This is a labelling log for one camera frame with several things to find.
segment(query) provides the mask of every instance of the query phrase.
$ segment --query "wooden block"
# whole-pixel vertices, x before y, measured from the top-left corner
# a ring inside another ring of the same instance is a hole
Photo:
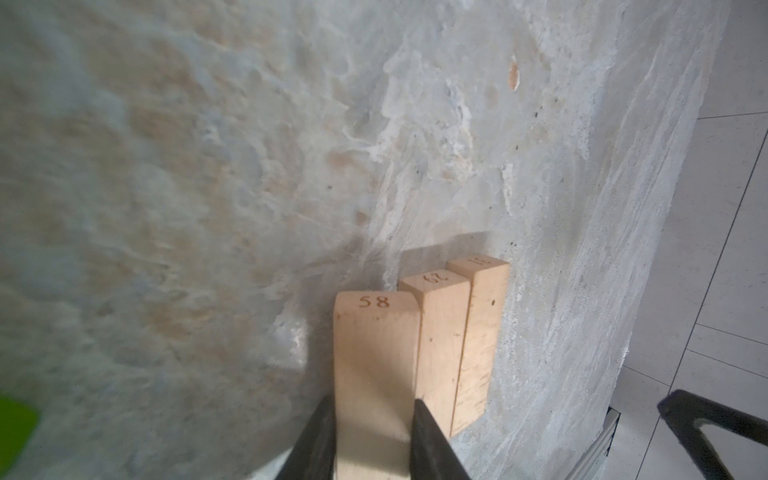
[[[447,270],[434,270],[401,279],[397,289],[413,293],[422,309],[416,398],[424,400],[447,437],[462,359],[469,280]]]
[[[421,312],[407,292],[341,292],[333,307],[338,480],[409,478]]]
[[[507,296],[509,263],[486,255],[473,255],[451,260],[446,268],[469,278],[472,283],[451,426],[451,436],[454,436],[485,412],[498,329]]]

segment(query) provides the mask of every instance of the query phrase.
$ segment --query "floor tile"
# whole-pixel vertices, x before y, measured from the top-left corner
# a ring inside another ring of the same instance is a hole
[[[700,324],[768,343],[766,239],[768,148],[764,147],[701,310]]]
[[[602,478],[634,480],[640,471],[650,436],[659,418],[656,404],[669,386],[642,373],[622,367],[611,398],[611,408],[621,413]]]
[[[699,117],[768,111],[768,2],[733,0]]]
[[[671,383],[768,128],[768,114],[699,120],[624,364]]]
[[[696,325],[688,349],[768,378],[768,345]]]
[[[746,372],[734,366],[691,351],[686,351],[680,371],[672,390],[683,389],[715,402],[746,412],[761,419],[768,419],[768,379]],[[713,444],[717,444],[718,453],[727,465],[734,459],[741,458],[742,464],[736,478],[755,477],[757,473],[768,472],[768,455],[746,456],[740,449],[753,451],[744,442],[728,442],[723,432],[707,429]],[[662,420],[659,422],[638,480],[701,480],[703,476],[690,459],[685,449],[677,441],[671,430]]]

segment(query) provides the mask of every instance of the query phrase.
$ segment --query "rough concrete surface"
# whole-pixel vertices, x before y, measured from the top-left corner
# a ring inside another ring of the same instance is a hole
[[[3,1],[0,391],[42,413],[10,478],[269,478],[330,391],[335,293],[475,251],[514,273],[452,443],[565,477],[728,6]]]

